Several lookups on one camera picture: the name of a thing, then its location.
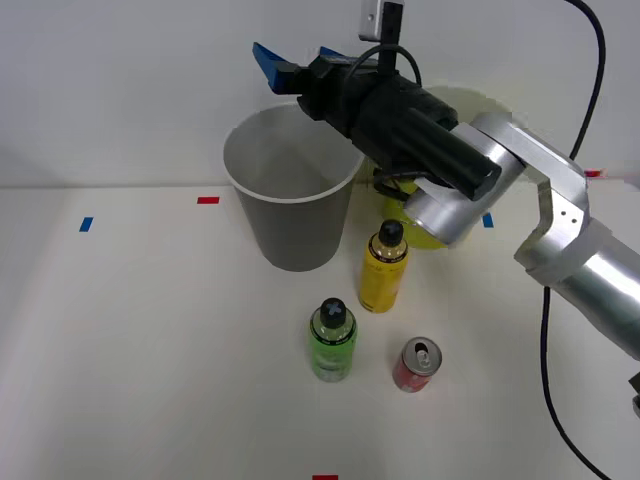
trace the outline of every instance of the yellow bottle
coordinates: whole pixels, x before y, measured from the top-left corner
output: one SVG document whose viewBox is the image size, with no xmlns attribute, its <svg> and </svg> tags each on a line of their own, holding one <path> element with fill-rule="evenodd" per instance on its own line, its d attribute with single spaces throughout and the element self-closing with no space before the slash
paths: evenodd
<svg viewBox="0 0 640 480">
<path fill-rule="evenodd" d="M 367 243 L 360 282 L 360 303 L 370 312 L 386 312 L 396 301 L 409 253 L 403 234 L 400 222 L 385 220 L 380 231 Z"/>
</svg>

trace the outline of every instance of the green bottle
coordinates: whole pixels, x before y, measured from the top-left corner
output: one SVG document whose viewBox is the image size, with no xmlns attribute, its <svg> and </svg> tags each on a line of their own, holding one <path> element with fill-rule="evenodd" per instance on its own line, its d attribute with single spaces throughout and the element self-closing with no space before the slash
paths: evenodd
<svg viewBox="0 0 640 480">
<path fill-rule="evenodd" d="M 338 382 L 351 371 L 358 327 L 339 298 L 328 298 L 311 316 L 311 366 L 320 380 Z"/>
</svg>

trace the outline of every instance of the black bottle cap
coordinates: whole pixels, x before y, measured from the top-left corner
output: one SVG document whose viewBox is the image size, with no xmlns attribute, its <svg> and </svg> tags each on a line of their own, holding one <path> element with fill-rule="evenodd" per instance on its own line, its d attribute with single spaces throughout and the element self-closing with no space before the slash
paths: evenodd
<svg viewBox="0 0 640 480">
<path fill-rule="evenodd" d="M 327 328 L 340 328 L 347 318 L 347 307 L 339 298 L 327 298 L 320 307 L 320 321 Z"/>
<path fill-rule="evenodd" d="M 386 247 L 397 247 L 400 245 L 403 235 L 404 228 L 402 228 L 402 224 L 397 220 L 385 220 L 380 226 L 380 232 L 378 232 L 378 238 Z"/>
</svg>

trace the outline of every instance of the blue tape marker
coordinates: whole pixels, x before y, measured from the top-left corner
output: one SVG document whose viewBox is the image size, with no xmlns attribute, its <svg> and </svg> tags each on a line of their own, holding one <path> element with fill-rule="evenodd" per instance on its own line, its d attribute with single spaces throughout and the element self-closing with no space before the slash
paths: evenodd
<svg viewBox="0 0 640 480">
<path fill-rule="evenodd" d="M 80 231 L 88 232 L 91 228 L 91 222 L 93 222 L 93 217 L 84 217 L 84 220 L 82 220 L 82 225 L 80 225 Z"/>
<path fill-rule="evenodd" d="M 482 217 L 482 224 L 484 225 L 484 228 L 493 228 L 493 217 L 491 217 L 490 213 L 487 212 Z"/>
</svg>

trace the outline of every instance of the red tape marker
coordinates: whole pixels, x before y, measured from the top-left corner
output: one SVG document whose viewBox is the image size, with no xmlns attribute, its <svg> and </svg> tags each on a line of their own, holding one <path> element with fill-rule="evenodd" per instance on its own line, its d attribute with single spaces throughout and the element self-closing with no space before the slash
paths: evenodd
<svg viewBox="0 0 640 480">
<path fill-rule="evenodd" d="M 198 205 L 217 205 L 220 197 L 198 197 Z"/>
</svg>

